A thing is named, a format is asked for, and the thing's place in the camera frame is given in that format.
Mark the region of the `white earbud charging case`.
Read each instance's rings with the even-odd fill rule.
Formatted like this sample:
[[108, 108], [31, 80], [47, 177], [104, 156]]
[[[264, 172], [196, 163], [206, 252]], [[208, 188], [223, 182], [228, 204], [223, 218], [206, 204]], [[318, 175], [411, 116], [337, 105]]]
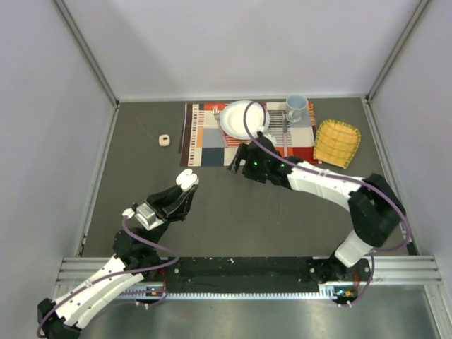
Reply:
[[198, 185], [198, 175], [194, 173], [192, 169], [183, 170], [176, 178], [176, 185], [180, 187], [182, 191], [188, 191], [193, 186]]

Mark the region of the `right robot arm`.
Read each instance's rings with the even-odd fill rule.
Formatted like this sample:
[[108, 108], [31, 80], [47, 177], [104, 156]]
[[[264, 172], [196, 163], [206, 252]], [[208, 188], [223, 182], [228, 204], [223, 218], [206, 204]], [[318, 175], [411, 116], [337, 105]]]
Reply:
[[361, 178], [320, 169], [298, 157], [283, 157], [265, 137], [240, 144], [228, 170], [262, 184], [313, 194], [350, 213], [352, 231], [328, 259], [311, 265], [312, 278], [322, 283], [348, 278], [358, 261], [380, 249], [406, 221], [403, 204], [380, 174]]

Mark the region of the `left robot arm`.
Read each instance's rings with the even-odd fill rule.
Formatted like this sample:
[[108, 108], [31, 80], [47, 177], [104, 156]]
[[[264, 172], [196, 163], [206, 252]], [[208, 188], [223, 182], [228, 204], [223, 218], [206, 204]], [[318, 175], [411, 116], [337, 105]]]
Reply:
[[81, 331], [121, 293], [136, 283], [156, 278], [179, 257], [163, 261], [158, 242], [173, 222], [186, 219], [199, 178], [185, 179], [151, 194], [122, 213], [122, 229], [114, 236], [113, 255], [96, 273], [57, 299], [37, 305], [38, 338], [78, 338]]

